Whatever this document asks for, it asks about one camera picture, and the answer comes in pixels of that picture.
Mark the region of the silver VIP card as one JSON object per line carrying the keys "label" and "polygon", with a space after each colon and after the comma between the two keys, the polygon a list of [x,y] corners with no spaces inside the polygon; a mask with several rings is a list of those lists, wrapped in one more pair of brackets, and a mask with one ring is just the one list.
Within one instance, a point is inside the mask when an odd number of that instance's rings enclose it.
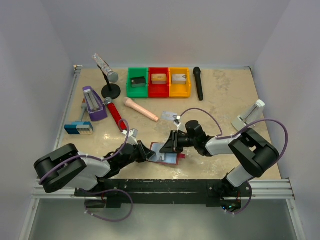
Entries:
{"label": "silver VIP card", "polygon": [[165,154],[164,153],[158,153],[156,155],[156,161],[157,162],[163,162],[165,160]]}
{"label": "silver VIP card", "polygon": [[161,114],[161,119],[167,121],[175,121],[177,119],[178,114],[169,111],[163,111]]}

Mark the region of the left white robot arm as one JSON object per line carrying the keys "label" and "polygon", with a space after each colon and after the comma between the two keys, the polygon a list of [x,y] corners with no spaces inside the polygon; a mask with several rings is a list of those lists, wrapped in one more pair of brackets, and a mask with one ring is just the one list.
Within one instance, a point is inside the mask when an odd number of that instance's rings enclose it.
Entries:
{"label": "left white robot arm", "polygon": [[64,187],[91,191],[98,185],[98,179],[109,179],[126,166],[144,163],[156,153],[140,140],[137,144],[122,144],[106,159],[90,156],[78,151],[72,143],[45,155],[34,163],[39,184],[46,193],[54,193]]}

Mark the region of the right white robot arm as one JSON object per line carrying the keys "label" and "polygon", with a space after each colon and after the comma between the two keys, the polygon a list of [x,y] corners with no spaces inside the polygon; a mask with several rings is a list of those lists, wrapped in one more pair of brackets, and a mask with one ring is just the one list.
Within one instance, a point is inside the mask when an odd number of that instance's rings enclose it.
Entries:
{"label": "right white robot arm", "polygon": [[227,174],[225,181],[234,188],[261,177],[280,157],[278,150],[250,127],[228,138],[207,135],[197,120],[187,122],[185,128],[186,132],[172,130],[159,152],[179,154],[193,147],[205,157],[233,154],[239,166]]}

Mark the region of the red leather card holder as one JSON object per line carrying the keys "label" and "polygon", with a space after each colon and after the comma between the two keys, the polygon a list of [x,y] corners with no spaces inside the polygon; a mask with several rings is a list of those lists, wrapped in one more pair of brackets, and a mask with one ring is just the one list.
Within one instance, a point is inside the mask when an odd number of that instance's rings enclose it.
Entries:
{"label": "red leather card holder", "polygon": [[165,160],[162,162],[158,162],[156,160],[157,154],[160,153],[160,149],[163,147],[163,143],[152,142],[150,145],[150,149],[155,152],[155,156],[153,156],[149,162],[151,163],[158,163],[158,164],[165,164],[165,165],[178,165],[179,160],[183,160],[186,158],[185,154],[182,153],[165,153]]}

